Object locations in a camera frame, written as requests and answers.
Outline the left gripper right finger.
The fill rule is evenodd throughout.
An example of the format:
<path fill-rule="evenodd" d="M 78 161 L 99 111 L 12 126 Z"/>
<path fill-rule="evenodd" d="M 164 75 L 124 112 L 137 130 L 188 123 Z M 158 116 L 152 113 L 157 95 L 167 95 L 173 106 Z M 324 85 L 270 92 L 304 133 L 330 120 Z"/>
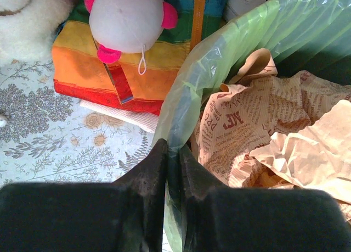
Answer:
<path fill-rule="evenodd" d="M 179 152 L 184 251 L 350 251 L 337 202 L 308 189 L 230 188 Z"/>

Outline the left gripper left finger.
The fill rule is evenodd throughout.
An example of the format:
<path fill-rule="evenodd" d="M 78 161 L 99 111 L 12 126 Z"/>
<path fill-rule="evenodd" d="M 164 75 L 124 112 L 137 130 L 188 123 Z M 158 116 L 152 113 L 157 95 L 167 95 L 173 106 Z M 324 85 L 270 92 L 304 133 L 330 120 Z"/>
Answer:
<path fill-rule="evenodd" d="M 1 251 L 161 251 L 168 145 L 112 183 L 1 188 Z"/>

